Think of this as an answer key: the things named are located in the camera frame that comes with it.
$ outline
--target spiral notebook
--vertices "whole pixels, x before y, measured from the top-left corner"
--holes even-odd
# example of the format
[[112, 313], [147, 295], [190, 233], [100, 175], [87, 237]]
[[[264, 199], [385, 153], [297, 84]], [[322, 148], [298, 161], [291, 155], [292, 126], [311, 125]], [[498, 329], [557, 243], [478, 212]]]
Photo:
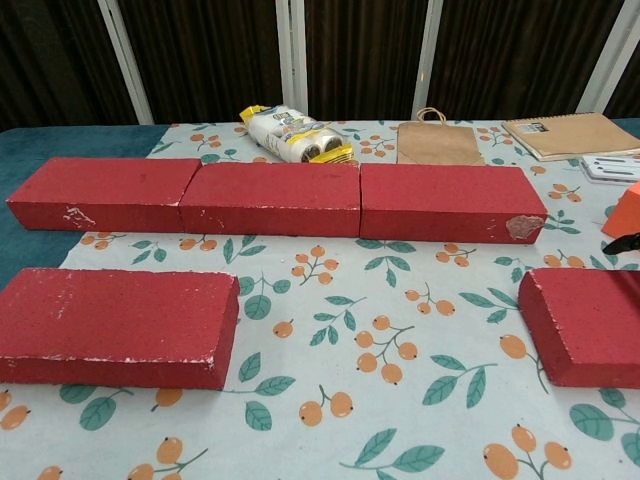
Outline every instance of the spiral notebook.
[[601, 113], [509, 120], [502, 126], [541, 162], [640, 152], [640, 140]]

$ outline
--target dark brown curtain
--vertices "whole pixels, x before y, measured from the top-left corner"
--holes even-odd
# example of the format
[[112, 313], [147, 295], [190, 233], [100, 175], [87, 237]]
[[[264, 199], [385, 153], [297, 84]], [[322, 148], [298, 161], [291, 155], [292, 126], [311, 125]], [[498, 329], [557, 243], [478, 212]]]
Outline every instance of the dark brown curtain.
[[0, 129], [137, 123], [95, 1], [0, 2]]
[[640, 43], [604, 111], [609, 118], [640, 117]]
[[156, 123], [282, 103], [274, 0], [120, 0]]
[[447, 0], [427, 104], [457, 119], [573, 113], [622, 0]]
[[427, 5], [426, 0], [306, 0], [309, 114], [409, 118]]

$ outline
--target brown paper bag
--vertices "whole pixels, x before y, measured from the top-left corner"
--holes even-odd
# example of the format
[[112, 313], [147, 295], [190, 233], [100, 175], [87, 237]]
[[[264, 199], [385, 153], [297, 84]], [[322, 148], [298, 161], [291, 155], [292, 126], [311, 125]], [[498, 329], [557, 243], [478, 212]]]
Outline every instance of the brown paper bag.
[[[424, 115], [434, 112], [441, 125], [424, 123]], [[450, 127], [447, 118], [432, 107], [418, 111], [418, 122], [398, 127], [397, 163], [419, 165], [484, 165], [473, 129]]]

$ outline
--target paper bag handle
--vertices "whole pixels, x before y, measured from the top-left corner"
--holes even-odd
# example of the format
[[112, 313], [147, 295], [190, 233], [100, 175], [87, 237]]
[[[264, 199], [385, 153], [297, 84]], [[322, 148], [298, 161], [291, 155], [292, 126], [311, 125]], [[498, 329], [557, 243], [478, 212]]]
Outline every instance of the paper bag handle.
[[445, 117], [444, 113], [442, 113], [440, 110], [433, 107], [421, 108], [420, 110], [418, 110], [418, 113], [416, 113], [416, 117], [418, 117], [418, 120], [420, 120], [421, 122], [424, 122], [424, 116], [427, 113], [435, 113], [436, 115], [438, 115], [440, 123], [445, 127], [447, 126], [447, 117]]

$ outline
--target floral tablecloth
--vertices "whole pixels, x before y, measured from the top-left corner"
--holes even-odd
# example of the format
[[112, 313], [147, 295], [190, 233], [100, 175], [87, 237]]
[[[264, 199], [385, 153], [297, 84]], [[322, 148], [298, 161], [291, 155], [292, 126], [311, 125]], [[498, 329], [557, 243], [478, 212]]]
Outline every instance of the floral tablecloth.
[[[399, 123], [333, 127], [394, 162]], [[640, 478], [640, 392], [550, 385], [517, 303], [534, 267], [638, 268], [600, 250], [624, 188], [459, 125], [539, 192], [535, 245], [89, 232], [62, 267], [239, 277], [225, 390], [3, 386], [0, 478]], [[174, 125], [149, 155], [193, 156], [274, 160], [235, 123]]]

